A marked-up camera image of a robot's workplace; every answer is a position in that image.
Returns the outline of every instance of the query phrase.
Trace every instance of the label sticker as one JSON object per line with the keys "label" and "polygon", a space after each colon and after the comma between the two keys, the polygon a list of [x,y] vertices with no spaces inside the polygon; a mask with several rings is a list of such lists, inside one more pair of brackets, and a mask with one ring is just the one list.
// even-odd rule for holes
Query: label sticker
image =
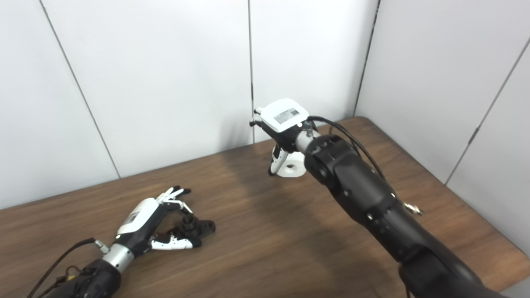
{"label": "label sticker", "polygon": [[138,210],[136,212],[133,212],[131,214],[129,214],[129,217],[127,217],[127,219],[125,219],[125,221],[123,222],[123,224],[129,224],[131,222],[133,222],[136,218],[136,216],[138,216],[138,213],[140,213],[141,210]]}
{"label": "label sticker", "polygon": [[283,122],[294,118],[296,115],[300,114],[295,108],[290,108],[285,112],[281,112],[274,117],[278,123],[282,124]]}

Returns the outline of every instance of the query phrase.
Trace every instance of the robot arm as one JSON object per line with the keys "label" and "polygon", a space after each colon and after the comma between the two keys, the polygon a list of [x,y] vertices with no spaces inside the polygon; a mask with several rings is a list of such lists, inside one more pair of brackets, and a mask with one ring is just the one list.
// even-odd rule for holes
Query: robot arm
{"label": "robot arm", "polygon": [[[118,229],[116,239],[110,248],[95,239],[80,242],[82,244],[94,242],[103,252],[103,257],[85,266],[77,276],[58,278],[58,282],[38,297],[49,293],[47,296],[49,298],[109,298],[119,289],[121,275],[131,262],[151,249],[178,250],[200,247],[201,239],[215,232],[215,224],[213,221],[198,220],[188,205],[177,199],[189,192],[189,189],[175,186],[157,198],[141,201]],[[166,234],[155,233],[162,220],[171,211],[180,211],[184,214],[180,224]],[[28,298],[31,298],[47,274],[65,255],[48,270]]]}
{"label": "robot arm", "polygon": [[503,297],[484,287],[465,263],[412,218],[410,212],[421,211],[401,202],[352,145],[336,135],[321,136],[301,106],[284,99],[257,112],[260,116],[251,125],[263,128],[284,151],[305,155],[308,172],[401,264],[400,277],[414,297]]}

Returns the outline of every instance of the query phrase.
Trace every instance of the metal bolt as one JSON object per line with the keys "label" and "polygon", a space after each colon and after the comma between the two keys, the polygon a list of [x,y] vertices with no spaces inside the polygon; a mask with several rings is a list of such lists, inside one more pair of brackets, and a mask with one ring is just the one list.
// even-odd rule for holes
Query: metal bolt
{"label": "metal bolt", "polygon": [[423,215],[423,210],[418,208],[416,205],[403,202],[403,207],[412,214]]}

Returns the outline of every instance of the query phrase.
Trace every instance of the wall seam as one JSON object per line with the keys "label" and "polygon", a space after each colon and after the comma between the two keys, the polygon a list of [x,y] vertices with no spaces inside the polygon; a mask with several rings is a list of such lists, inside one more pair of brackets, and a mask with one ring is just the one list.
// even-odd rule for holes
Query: wall seam
{"label": "wall seam", "polygon": [[[249,54],[250,54],[250,100],[251,100],[251,117],[254,116],[254,71],[252,68],[252,23],[250,18],[250,0],[247,0],[247,7],[249,8]],[[256,143],[255,126],[252,127],[252,144]]]}
{"label": "wall seam", "polygon": [[118,175],[118,179],[120,179],[121,178],[120,172],[118,171],[118,168],[116,167],[116,163],[114,162],[114,159],[112,158],[112,155],[110,154],[109,147],[107,146],[107,143],[105,142],[105,139],[103,138],[103,135],[101,134],[101,130],[98,126],[98,123],[96,122],[96,119],[94,118],[94,114],[92,114],[92,110],[90,109],[89,103],[86,101],[85,94],[83,93],[83,90],[81,89],[81,85],[79,84],[79,81],[77,80],[77,76],[74,73],[74,69],[72,68],[72,65],[70,64],[70,60],[68,60],[68,57],[66,56],[66,52],[63,48],[63,44],[59,40],[59,36],[57,35],[57,32],[55,31],[54,25],[52,24],[50,16],[48,15],[48,12],[46,11],[44,3],[42,2],[42,0],[39,0],[39,3],[40,3],[40,6],[42,7],[42,10],[44,11],[44,15],[46,16],[46,19],[48,20],[48,24],[50,25],[51,30],[54,33],[55,39],[57,40],[57,43],[59,44],[59,48],[61,49],[61,52],[63,53],[63,57],[66,61],[66,64],[68,65],[68,68],[70,69],[70,73],[72,74],[74,78],[75,84],[77,85],[77,88],[79,89],[81,97],[83,98],[83,101],[85,102],[85,105],[89,111],[90,117],[92,118],[92,121],[94,122],[94,125],[96,126],[96,129],[101,138],[101,141],[103,142],[103,145],[105,146],[105,150],[107,151],[107,154],[109,155],[110,161],[112,162],[112,166],[114,167],[114,170],[116,171],[116,174]]}
{"label": "wall seam", "polygon": [[[504,79],[504,81],[502,82],[500,88],[499,88],[499,91],[497,92],[497,94],[495,95],[495,97],[493,98],[493,100],[491,101],[491,104],[488,108],[488,110],[486,111],[486,113],[484,114],[484,117],[482,117],[482,120],[480,121],[479,125],[477,126],[477,128],[475,129],[475,131],[473,132],[473,134],[476,136],[480,130],[480,128],[482,127],[482,124],[484,123],[484,121],[486,120],[486,118],[488,117],[489,113],[491,112],[491,109],[493,108],[493,106],[495,105],[495,103],[497,102],[497,99],[499,99],[499,96],[500,94],[502,93],[502,91],[504,90],[504,87],[506,86],[506,83],[508,82],[508,80],[510,79],[512,73],[514,72],[515,68],[517,67],[517,64],[519,64],[519,61],[521,60],[523,54],[525,53],[526,49],[528,48],[528,44],[530,44],[530,37],[528,38],[528,40],[526,41],[525,45],[523,46],[523,49],[521,51],[521,53],[519,53],[519,56],[517,56],[517,59],[515,60],[514,64],[512,65],[510,71],[508,72],[508,75],[506,76],[506,78]],[[458,161],[456,162],[456,165],[455,167],[453,168],[453,170],[451,171],[451,173],[449,174],[449,177],[447,177],[447,180],[445,181],[445,185],[447,185],[449,183],[449,181],[451,180],[451,178],[453,177],[453,174],[456,172],[456,169],[458,168],[458,166],[460,165],[462,159],[464,159],[464,156],[465,154],[467,153],[467,150],[469,149],[471,143],[474,141],[474,136],[471,137],[470,141],[467,143],[466,145],[466,148],[464,149],[464,152],[462,152],[462,155],[460,156],[460,158],[458,159]]]}
{"label": "wall seam", "polygon": [[359,96],[361,94],[361,88],[363,86],[364,73],[366,71],[366,65],[368,63],[368,55],[370,54],[370,46],[372,46],[372,38],[374,37],[375,23],[377,22],[377,15],[379,14],[380,4],[381,4],[381,0],[378,0],[377,8],[375,10],[374,23],[372,24],[372,32],[370,33],[370,40],[368,41],[368,48],[366,49],[366,57],[365,57],[365,63],[363,66],[363,73],[361,74],[361,79],[359,80],[359,89],[357,90],[357,97],[355,98],[353,116],[355,116],[355,113],[357,112],[357,104],[359,103]]}

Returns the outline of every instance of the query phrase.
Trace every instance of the wooden table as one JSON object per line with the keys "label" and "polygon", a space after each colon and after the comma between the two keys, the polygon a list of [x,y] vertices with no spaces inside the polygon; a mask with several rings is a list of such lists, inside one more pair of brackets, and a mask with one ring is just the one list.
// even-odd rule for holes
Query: wooden table
{"label": "wooden table", "polygon": [[[342,123],[400,198],[426,212],[418,221],[488,287],[500,291],[530,275],[523,253],[374,124]],[[177,184],[192,189],[183,200],[217,232],[201,248],[136,259],[115,297],[405,297],[398,265],[322,185],[309,174],[267,175],[272,147],[266,141],[0,211],[0,297],[25,297],[81,239],[110,244],[142,199]],[[66,266],[99,256],[93,246],[79,248],[41,289]]]}

